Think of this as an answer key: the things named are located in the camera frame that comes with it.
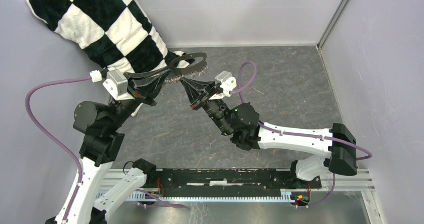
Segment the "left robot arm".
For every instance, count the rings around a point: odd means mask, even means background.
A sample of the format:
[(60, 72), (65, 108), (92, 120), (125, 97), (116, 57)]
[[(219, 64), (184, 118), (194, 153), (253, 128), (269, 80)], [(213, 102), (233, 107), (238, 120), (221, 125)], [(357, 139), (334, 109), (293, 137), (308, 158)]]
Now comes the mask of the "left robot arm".
[(103, 180), (116, 160), (124, 134), (117, 130), (143, 101), (142, 98), (114, 101), (109, 105), (83, 101), (74, 112), (74, 129), (84, 139), (73, 186), (60, 213), (47, 223), (108, 223), (112, 215), (139, 187), (157, 182), (153, 164), (136, 164), (111, 190), (98, 197)]

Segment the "metal key organizer plate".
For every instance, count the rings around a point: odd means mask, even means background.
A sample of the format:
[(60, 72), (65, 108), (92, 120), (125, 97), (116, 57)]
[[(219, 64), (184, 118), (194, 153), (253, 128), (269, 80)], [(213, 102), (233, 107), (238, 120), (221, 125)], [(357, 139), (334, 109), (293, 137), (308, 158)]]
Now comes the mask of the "metal key organizer plate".
[(179, 56), (168, 64), (170, 73), (165, 79), (165, 83), (170, 84), (179, 81), (185, 76), (196, 76), (197, 73), (203, 73), (207, 67), (208, 55), (204, 52), (185, 54)]

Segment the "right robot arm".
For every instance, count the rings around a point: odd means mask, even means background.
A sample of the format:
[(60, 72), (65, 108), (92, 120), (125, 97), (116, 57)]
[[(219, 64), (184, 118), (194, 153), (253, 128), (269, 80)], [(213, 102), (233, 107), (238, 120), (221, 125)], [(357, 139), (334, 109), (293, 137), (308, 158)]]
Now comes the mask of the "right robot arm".
[(298, 129), (260, 122), (260, 115), (251, 103), (229, 108), (224, 97), (237, 87), (235, 77), (213, 81), (182, 78), (181, 83), (193, 110), (204, 109), (219, 128), (238, 148), (285, 149), (311, 154), (291, 164), (289, 182), (301, 188), (315, 177), (331, 172), (343, 176), (357, 175), (356, 141), (347, 127), (335, 123), (328, 129)]

